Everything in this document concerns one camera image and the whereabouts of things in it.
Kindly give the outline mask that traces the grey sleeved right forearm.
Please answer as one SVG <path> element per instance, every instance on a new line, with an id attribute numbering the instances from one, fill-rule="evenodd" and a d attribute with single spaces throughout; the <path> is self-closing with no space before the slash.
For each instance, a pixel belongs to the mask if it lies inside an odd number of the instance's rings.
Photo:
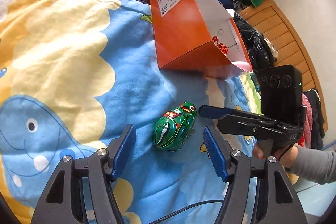
<path id="1" fill-rule="evenodd" d="M 298 147 L 297 157 L 286 171 L 322 185 L 335 182 L 335 166 L 335 151 Z"/>

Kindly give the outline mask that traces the person right hand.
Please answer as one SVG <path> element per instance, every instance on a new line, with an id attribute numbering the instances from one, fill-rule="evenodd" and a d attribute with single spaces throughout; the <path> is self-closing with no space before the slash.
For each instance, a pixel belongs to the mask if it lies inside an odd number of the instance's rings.
<path id="1" fill-rule="evenodd" d="M 252 155 L 257 159 L 266 159 L 264 151 L 258 143 L 254 146 Z M 298 146 L 295 144 L 291 147 L 281 148 L 273 155 L 283 167 L 291 168 L 298 155 Z"/>

